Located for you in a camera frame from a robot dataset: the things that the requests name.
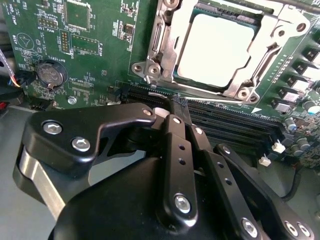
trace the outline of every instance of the wire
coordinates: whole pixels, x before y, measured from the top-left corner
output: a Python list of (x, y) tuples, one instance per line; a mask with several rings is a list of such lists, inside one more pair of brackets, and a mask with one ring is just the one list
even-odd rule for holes
[(268, 0), (268, 1), (277, 2), (280, 4), (292, 5), (292, 6), (296, 7), (297, 9), (304, 10), (304, 11), (311, 13), (311, 14), (320, 14), (320, 7), (311, 6), (311, 5), (308, 5), (307, 3), (304, 3), (304, 2), (299, 2), (296, 0)]
[(14, 76), (10, 76), (10, 79), (11, 79), (11, 81), (13, 82), (13, 84), (14, 84), (16, 87), (18, 87), (18, 88), (21, 87), (21, 86), (17, 83), (17, 80), (16, 80), (16, 78), (15, 78)]
[(303, 167), (301, 165), (298, 165), (295, 167), (291, 189), (285, 196), (281, 197), (281, 199), (284, 202), (288, 202), (296, 195), (298, 187), (300, 185), (300, 181), (301, 181), (302, 170), (303, 170)]

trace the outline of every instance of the black bracket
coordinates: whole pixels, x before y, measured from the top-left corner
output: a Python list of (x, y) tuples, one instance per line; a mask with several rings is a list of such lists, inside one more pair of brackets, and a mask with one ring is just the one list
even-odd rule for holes
[[(87, 233), (103, 233), (105, 237), (108, 229), (114, 236), (123, 237), (122, 223), (129, 221), (138, 226), (129, 230), (136, 238), (147, 231), (161, 239), (171, 239), (173, 234), (183, 239), (205, 239), (214, 229), (207, 222), (217, 218), (228, 239), (315, 239), (308, 225), (264, 183), (256, 169), (247, 166), (225, 144), (212, 149), (205, 132), (192, 125), (186, 102), (177, 98), (169, 103), (171, 114), (166, 118), (156, 116), (141, 103), (41, 112), (30, 117), (14, 175), (23, 191), (56, 210), (53, 238), (61, 238), (66, 230), (64, 223), (73, 226), (61, 239), (68, 239), (70, 234), (92, 239)], [(146, 151), (148, 157), (127, 171), (88, 186), (89, 170), (103, 161), (98, 160), (99, 154), (106, 152), (108, 160), (136, 150)], [(45, 174), (35, 179), (37, 173), (29, 169), (31, 162)], [(195, 167), (203, 169), (205, 187), (195, 177)], [(44, 182), (48, 185), (41, 188)], [(23, 189), (31, 185), (32, 190)], [(52, 195), (43, 197), (48, 188), (53, 193), (60, 190), (57, 199), (65, 202), (60, 202), (59, 209), (55, 209)], [(202, 207), (205, 197), (199, 201), (198, 191), (203, 188), (213, 196), (212, 208)], [(118, 217), (120, 213), (113, 208), (130, 212)], [(85, 231), (83, 221), (90, 226)]]

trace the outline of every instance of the integrated circuit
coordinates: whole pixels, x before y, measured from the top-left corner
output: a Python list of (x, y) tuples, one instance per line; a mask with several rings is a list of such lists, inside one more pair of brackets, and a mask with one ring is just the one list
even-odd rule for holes
[(123, 28), (123, 32), (126, 34), (126, 35), (133, 35), (134, 34), (134, 29), (135, 27), (132, 25), (132, 24), (126, 24), (124, 25), (124, 28)]
[(65, 23), (85, 31), (90, 29), (91, 7), (88, 3), (67, 0), (64, 3)]

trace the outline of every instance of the capacitor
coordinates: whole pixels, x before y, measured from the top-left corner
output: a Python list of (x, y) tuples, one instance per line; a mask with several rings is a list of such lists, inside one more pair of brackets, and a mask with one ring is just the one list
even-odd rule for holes
[(51, 59), (41, 61), (37, 66), (36, 72), (41, 83), (50, 90), (60, 87), (68, 79), (65, 67)]
[(302, 107), (308, 112), (308, 114), (317, 114), (320, 111), (320, 106), (316, 105), (313, 101), (306, 101)]
[(291, 151), (293, 152), (293, 156), (299, 157), (301, 154), (304, 153), (297, 144), (291, 146)]
[(310, 148), (310, 144), (308, 143), (307, 139), (304, 138), (300, 138), (296, 141), (296, 143), (298, 144), (300, 150), (305, 151), (308, 148)]
[(284, 120), (284, 123), (290, 132), (293, 132), (297, 129), (297, 125), (292, 117), (289, 117), (286, 120)]

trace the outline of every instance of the silver screw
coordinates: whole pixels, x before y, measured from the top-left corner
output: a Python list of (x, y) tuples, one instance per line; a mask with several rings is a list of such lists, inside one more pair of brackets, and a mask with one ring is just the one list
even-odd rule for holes
[(158, 74), (160, 72), (160, 66), (159, 65), (151, 65), (148, 70), (149, 70), (149, 73), (151, 73), (151, 74)]
[(201, 130), (199, 127), (196, 127), (195, 130), (196, 130), (196, 132), (197, 132), (198, 134), (200, 134), (200, 135), (203, 133), (202, 130)]
[(90, 142), (83, 137), (76, 137), (72, 140), (72, 147), (79, 152), (86, 152), (90, 149)]
[(178, 118), (173, 118), (173, 121), (175, 121), (177, 124), (180, 124), (181, 123), (181, 121), (178, 119)]
[(143, 109), (143, 113), (144, 113), (145, 115), (148, 115), (148, 116), (151, 116), (151, 115), (152, 115), (152, 113), (151, 113), (150, 111), (148, 111), (147, 109)]
[(297, 237), (298, 236), (297, 229), (294, 226), (292, 226), (292, 224), (288, 221), (285, 221), (284, 223), (285, 223), (286, 227), (288, 228), (288, 230), (290, 231), (290, 233), (292, 233), (293, 236)]
[(182, 195), (175, 196), (174, 203), (175, 206), (184, 214), (189, 213), (191, 210), (190, 202)]
[(307, 229), (305, 226), (303, 226), (300, 222), (298, 222), (298, 226), (299, 226), (299, 228), (301, 229), (301, 231), (303, 232), (303, 234), (304, 234), (306, 237), (310, 237), (310, 236), (311, 236), (311, 234), (310, 234), (310, 232), (308, 231), (308, 229)]
[(43, 130), (47, 134), (56, 135), (62, 132), (62, 127), (56, 122), (47, 122), (43, 125)]
[(242, 218), (242, 226), (244, 230), (253, 238), (258, 236), (258, 230), (256, 229), (255, 225), (251, 221), (246, 218)]
[(77, 103), (77, 99), (74, 96), (69, 96), (68, 103), (71, 105), (75, 105)]
[(229, 148), (227, 148), (226, 146), (222, 147), (223, 151), (225, 151), (227, 154), (230, 154), (230, 150)]

